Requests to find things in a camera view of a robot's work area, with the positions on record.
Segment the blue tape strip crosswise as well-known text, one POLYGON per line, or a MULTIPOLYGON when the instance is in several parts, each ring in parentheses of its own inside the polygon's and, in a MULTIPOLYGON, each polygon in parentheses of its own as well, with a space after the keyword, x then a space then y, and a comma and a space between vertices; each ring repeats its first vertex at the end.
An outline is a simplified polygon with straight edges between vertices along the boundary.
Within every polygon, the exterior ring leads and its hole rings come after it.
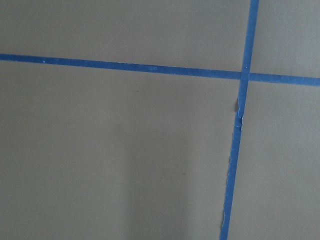
MULTIPOLYGON (((207 77, 207 78, 219 78, 219 79, 232 79, 232 80, 239 80, 242 75, 241 72, 228 71, 228 70, 148 65, 148 64, 71 59, 71 58, 59 58, 59 57, 47 57, 47 56, 17 55, 17 54, 5 54, 5 53, 2 53, 0 55, 0 59, 2 61, 9 61, 9 62, 61 65, 61 66, 72 66, 72 67, 121 70, 121 71, 157 73, 157 74, 193 76, 193 77, 207 77)), ((320 79, 315 77, 277 75, 277 74, 254 73, 254 72, 249 74, 249 80, 255 81, 255 82, 303 85, 303 86, 313 86, 313 87, 318 87, 320 85, 320 79)))

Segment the blue tape strip lengthwise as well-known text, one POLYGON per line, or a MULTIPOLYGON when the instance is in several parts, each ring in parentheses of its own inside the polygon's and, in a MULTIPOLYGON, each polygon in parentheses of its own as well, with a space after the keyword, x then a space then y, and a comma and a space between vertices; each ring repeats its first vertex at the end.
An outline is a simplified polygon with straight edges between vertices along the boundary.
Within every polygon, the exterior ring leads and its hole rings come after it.
POLYGON ((229 234, 229 227, 231 222, 234 190, 237 175, 238 158, 241 145, 243 118, 245 114, 246 99, 248 92, 248 85, 251 73, 252 55, 255 41, 255 32, 257 26, 259 0, 250 1, 247 31, 243 52, 242 68, 239 79, 239 89, 237 96, 237 111, 235 113, 232 143, 230 148, 228 173, 225 186, 225 196, 223 204, 223 221, 221 224, 219 239, 227 240, 229 234))

